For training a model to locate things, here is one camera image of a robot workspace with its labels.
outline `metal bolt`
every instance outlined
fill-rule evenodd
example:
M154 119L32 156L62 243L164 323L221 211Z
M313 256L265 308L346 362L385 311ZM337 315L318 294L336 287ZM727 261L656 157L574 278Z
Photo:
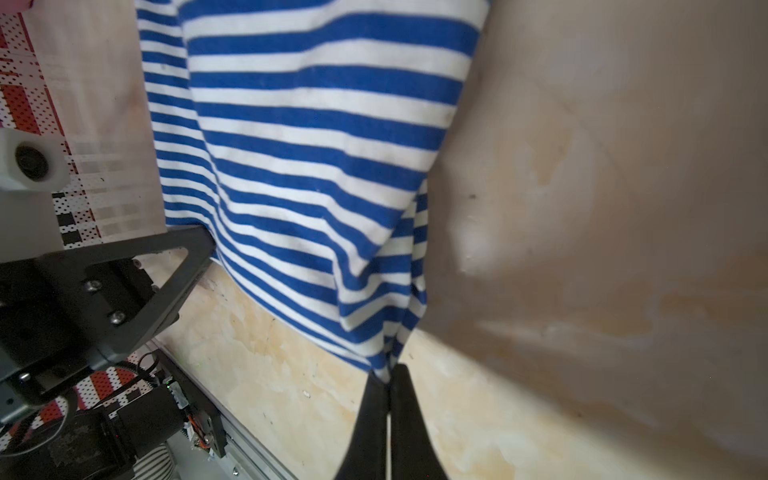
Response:
M101 282L98 280L88 280L87 282L83 283L83 287L88 293L96 293L97 291L101 290Z
M109 323L112 325L120 325L125 321L125 312L121 312L120 310L116 310L112 312L109 316Z

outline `white plastic part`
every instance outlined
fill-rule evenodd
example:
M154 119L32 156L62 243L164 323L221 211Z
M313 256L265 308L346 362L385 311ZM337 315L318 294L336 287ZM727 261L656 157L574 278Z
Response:
M24 175L16 163L16 149L32 147L45 156L48 172L40 180ZM55 192L69 183L69 166L58 142L11 128L0 129L0 190Z

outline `pink object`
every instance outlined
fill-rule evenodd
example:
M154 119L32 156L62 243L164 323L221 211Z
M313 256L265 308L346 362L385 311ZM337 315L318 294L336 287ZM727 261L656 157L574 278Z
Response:
M19 13L29 10L33 0L0 0L0 13Z

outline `blue and white striped cloth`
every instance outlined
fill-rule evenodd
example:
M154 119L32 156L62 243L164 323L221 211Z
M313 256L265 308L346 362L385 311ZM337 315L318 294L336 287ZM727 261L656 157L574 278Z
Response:
M382 379L426 308L426 174L487 0L136 0L169 225Z

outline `patterned cloth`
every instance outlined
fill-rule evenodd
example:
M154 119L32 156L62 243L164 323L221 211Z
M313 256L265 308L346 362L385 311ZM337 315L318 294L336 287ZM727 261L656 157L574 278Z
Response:
M486 0L136 0L169 225L382 379L423 315L426 174Z

